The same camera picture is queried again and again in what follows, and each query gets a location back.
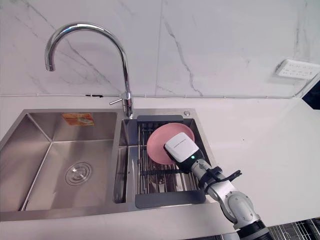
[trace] chrome faucet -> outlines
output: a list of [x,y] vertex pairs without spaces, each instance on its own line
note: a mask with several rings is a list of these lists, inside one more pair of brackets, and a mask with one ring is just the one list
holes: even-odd
[[55,70],[55,63],[54,63],[54,55],[57,45],[61,39],[63,39],[66,35],[80,31],[80,30],[88,30],[99,33],[108,39],[116,46],[121,56],[122,61],[122,68],[123,68],[123,76],[124,76],[124,85],[125,85],[125,92],[120,95],[120,99],[110,102],[110,105],[118,103],[122,101],[123,110],[128,118],[133,117],[133,97],[130,91],[129,86],[129,75],[128,75],[128,63],[127,63],[127,56],[125,54],[124,48],[122,47],[119,40],[108,30],[104,29],[103,27],[88,23],[88,22],[74,22],[67,25],[64,25],[57,29],[50,39],[48,40],[46,47],[45,47],[45,67],[48,71]]

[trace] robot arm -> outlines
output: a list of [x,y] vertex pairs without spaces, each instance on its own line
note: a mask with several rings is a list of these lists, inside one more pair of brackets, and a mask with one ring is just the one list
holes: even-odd
[[185,134],[171,138],[164,149],[184,173],[192,172],[206,194],[219,202],[224,216],[233,223],[241,240],[272,240],[268,228],[254,211],[248,196],[238,191],[231,181],[240,176],[236,171],[229,177],[219,167],[211,169],[202,151]]

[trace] white marble backsplash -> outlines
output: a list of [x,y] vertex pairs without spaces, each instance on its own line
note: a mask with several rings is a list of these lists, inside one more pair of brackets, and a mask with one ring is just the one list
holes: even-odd
[[72,33],[45,69],[55,29],[92,22],[114,33],[135,96],[291,97],[307,82],[274,76],[284,59],[320,64],[318,0],[1,0],[1,95],[116,96],[121,59],[105,37]]

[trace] sticker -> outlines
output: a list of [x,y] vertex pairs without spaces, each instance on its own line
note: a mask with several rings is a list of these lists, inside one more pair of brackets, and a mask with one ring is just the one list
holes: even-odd
[[95,125],[91,113],[63,113],[62,116],[70,126]]

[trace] power outlet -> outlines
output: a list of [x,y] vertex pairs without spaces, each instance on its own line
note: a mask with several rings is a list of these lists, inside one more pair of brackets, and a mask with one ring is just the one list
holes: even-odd
[[306,80],[313,79],[319,72],[319,64],[290,59],[284,60],[275,71],[281,77]]

